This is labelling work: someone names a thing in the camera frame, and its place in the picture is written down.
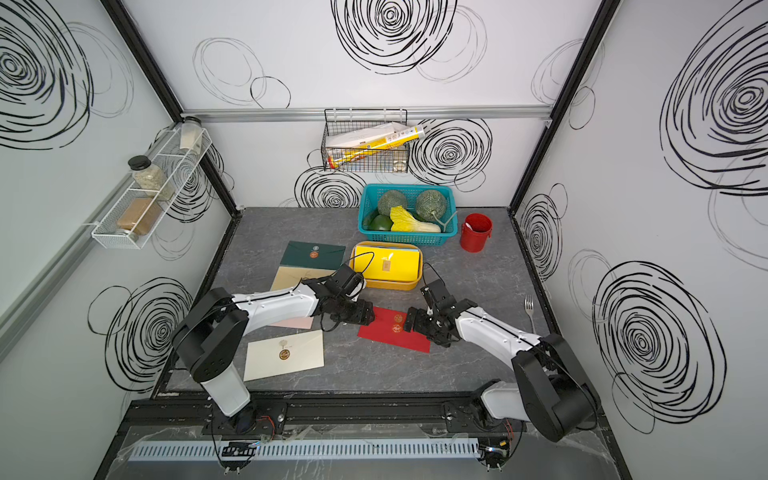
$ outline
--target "spice jar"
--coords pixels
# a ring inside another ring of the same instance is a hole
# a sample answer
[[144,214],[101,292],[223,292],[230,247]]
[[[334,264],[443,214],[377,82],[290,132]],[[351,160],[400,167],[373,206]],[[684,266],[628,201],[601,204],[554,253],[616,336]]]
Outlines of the spice jar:
[[203,143],[203,124],[197,117],[184,117],[181,124],[181,140],[179,148],[181,150],[189,149],[193,154],[200,153],[200,146]]
[[151,198],[134,198],[118,220],[117,233],[127,234],[135,242],[138,237],[150,233],[162,213],[162,209]]
[[163,170],[157,165],[153,164],[149,158],[145,155],[137,155],[128,161],[128,166],[131,167],[134,180],[144,190],[154,190],[147,192],[148,197],[154,197],[156,191],[160,191],[157,194],[157,199],[163,202],[169,201],[174,195],[174,188],[169,184],[165,184],[168,177],[165,176]]

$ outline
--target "cream envelope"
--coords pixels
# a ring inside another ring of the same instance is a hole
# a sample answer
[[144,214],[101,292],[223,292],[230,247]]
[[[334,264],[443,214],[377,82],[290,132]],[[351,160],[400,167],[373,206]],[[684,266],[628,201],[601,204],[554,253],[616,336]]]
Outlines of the cream envelope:
[[325,364],[322,330],[279,336],[248,344],[243,380],[316,369]]
[[[305,268],[303,266],[282,266],[277,269],[277,275],[272,282],[271,290],[282,290],[284,288],[295,287],[302,278],[320,278],[321,276],[329,276],[335,270],[321,270],[315,268]],[[285,319],[278,323],[273,323],[272,326],[286,326],[295,329],[311,329],[312,317],[300,316],[292,319]]]

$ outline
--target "metal frame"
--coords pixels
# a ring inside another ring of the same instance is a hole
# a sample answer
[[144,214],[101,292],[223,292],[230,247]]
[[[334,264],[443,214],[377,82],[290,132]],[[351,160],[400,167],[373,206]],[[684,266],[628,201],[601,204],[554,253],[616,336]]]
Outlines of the metal frame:
[[[370,110],[366,117],[361,110]],[[355,120],[379,120],[382,110],[407,110],[409,120],[451,118],[541,118],[549,119],[551,105],[470,105],[449,107],[402,107],[402,108],[236,108],[232,110],[186,110],[185,116],[193,116],[204,123],[256,122],[256,121],[326,121],[325,111],[337,111],[343,116],[355,111]]]
[[74,232],[67,243],[48,262],[48,265],[27,286],[26,290],[0,316],[0,362],[11,352],[11,349],[38,318],[48,302],[53,299],[61,286],[91,251],[91,248],[96,245],[96,242],[91,238],[94,223],[107,214],[132,182],[131,175],[127,175],[107,195],[101,205],[88,217],[86,223],[83,223]]
[[[152,58],[146,44],[141,38],[136,26],[130,19],[125,7],[120,0],[101,0],[102,5],[109,13],[113,22],[121,33],[128,47],[133,52],[137,59],[142,71],[147,76],[153,89],[156,91],[157,96],[168,110],[169,115],[174,120],[180,120],[184,115],[193,115],[198,117],[203,122],[253,122],[253,121],[325,121],[325,108],[291,108],[291,109],[238,109],[238,110],[191,110],[183,111],[178,100],[175,98],[170,85],[162,74],[161,69],[157,66],[157,63]],[[606,32],[610,21],[616,12],[616,9],[620,3],[620,0],[603,0],[597,14],[594,17],[591,27],[584,43],[581,46],[576,62],[574,63],[571,72],[565,82],[564,88],[560,93],[554,107],[549,105],[502,105],[502,106],[466,106],[466,107],[408,107],[409,117],[413,120],[424,120],[430,118],[542,118],[548,121],[548,128],[545,129],[543,135],[539,138],[535,151],[525,169],[521,183],[518,185],[518,189],[510,203],[509,214],[511,222],[515,227],[515,235],[518,238],[518,242],[521,246],[521,251],[524,255],[526,266],[531,274],[531,279],[534,282],[537,295],[540,300],[540,304],[544,307],[545,317],[547,319],[550,328],[558,332],[559,328],[557,322],[552,313],[551,306],[549,305],[546,297],[543,285],[535,274],[533,264],[531,261],[528,248],[525,246],[519,227],[514,215],[519,208],[522,198],[525,195],[528,187],[531,185],[533,178],[536,174],[538,166],[544,158],[544,155],[552,142],[555,132],[560,126],[567,113],[568,106],[570,105],[576,90],[578,89],[578,83],[582,76],[586,72],[588,65],[595,51]],[[227,207],[232,221],[227,228],[227,232],[224,234],[224,238],[219,246],[219,249],[214,257],[213,262],[209,266],[206,273],[203,284],[200,286],[200,293],[210,287],[213,281],[215,273],[217,272],[220,262],[223,258],[234,231],[237,228],[237,224],[240,221],[241,212],[235,207],[235,203],[230,195],[226,185],[221,180],[221,177],[216,172],[216,169],[210,162],[210,159],[206,156],[203,161],[200,162],[205,174],[209,181],[213,184],[216,192]],[[104,478],[107,474],[109,465],[114,455],[117,454],[118,449],[121,447],[122,440],[124,439],[127,429],[131,425],[158,425],[160,420],[165,421],[166,425],[200,425],[200,419],[202,421],[207,418],[209,412],[207,403],[207,397],[204,392],[162,392],[161,390],[167,384],[167,378],[170,375],[170,370],[175,363],[173,356],[169,358],[166,363],[163,374],[158,380],[155,391],[153,392],[152,400],[143,402],[132,402],[128,413],[125,416],[121,427],[118,429],[117,436],[112,442],[107,455],[104,457],[104,461],[99,468],[96,478]],[[286,394],[280,392],[271,392],[269,394],[254,393],[254,396],[260,399],[268,399],[270,395],[275,396],[275,400],[284,401]],[[381,406],[390,409],[402,408],[402,397],[407,397],[411,400],[421,399],[422,401],[434,402],[437,398],[444,398],[446,395],[451,398],[466,398],[469,396],[468,392],[459,392],[455,394],[438,394],[438,393],[416,393],[412,395],[321,395],[321,396],[307,396],[297,392],[288,392],[290,396],[290,403],[296,403],[298,401],[312,402],[312,409],[307,410],[307,414],[303,415],[308,421],[312,423],[321,423],[323,419],[327,417],[323,414],[322,409],[329,409],[335,412],[335,415],[331,415],[334,419],[341,417],[349,418],[350,422],[359,422],[361,420],[367,420],[368,422],[376,422],[376,418],[370,417],[370,412],[376,402],[380,402]],[[400,422],[402,415],[405,412],[395,412],[391,421]],[[607,426],[607,420],[602,416],[600,418],[601,430],[610,431],[610,427]],[[615,440],[611,440],[608,443],[608,447],[611,450],[615,461],[617,462],[618,470],[622,478],[629,479],[629,472],[624,464],[621,452],[618,450]]]

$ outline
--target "aluminum rail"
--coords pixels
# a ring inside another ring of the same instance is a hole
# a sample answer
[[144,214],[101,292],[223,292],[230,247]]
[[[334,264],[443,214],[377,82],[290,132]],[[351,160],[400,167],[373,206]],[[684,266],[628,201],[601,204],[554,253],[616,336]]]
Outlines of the aluminum rail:
[[472,105],[465,107],[402,107],[402,108],[235,108],[231,110],[185,110],[184,117],[198,117],[203,123],[245,123],[254,121],[325,121],[335,112],[337,120],[380,120],[382,111],[393,118],[400,111],[408,112],[409,120],[449,118],[541,118],[549,119],[551,105]]

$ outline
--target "gray marble tabletop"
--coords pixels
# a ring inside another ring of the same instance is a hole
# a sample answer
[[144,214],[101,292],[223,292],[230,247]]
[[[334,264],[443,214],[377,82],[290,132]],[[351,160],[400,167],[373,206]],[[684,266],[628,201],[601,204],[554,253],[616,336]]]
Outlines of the gray marble tabletop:
[[[440,247],[420,247],[425,261],[440,273],[451,294],[461,300],[477,302],[491,315],[531,331],[531,321],[523,309],[526,294],[535,302],[534,325],[539,335],[548,333],[504,208],[460,208],[461,222],[470,213],[487,215],[493,221],[493,234],[480,253],[468,253],[459,245],[459,232]],[[214,286],[229,293],[269,290],[289,240],[330,243],[346,246],[346,257],[358,242],[367,240],[357,230],[357,209],[330,208],[248,208],[245,210],[232,244],[224,256]],[[425,269],[427,282],[435,274]],[[407,311],[410,306],[425,307],[418,288],[410,291],[366,289],[361,297],[375,306]],[[312,329],[319,329],[319,317]],[[251,390],[304,392],[448,392],[469,391],[490,379],[514,381],[511,368],[469,342],[449,348],[432,345],[430,353],[420,353],[357,336],[359,327],[340,325],[324,333],[325,366],[286,375],[247,382]],[[305,332],[267,326],[243,338],[234,358],[242,372],[248,342]],[[189,373],[173,371],[169,390],[201,389]]]

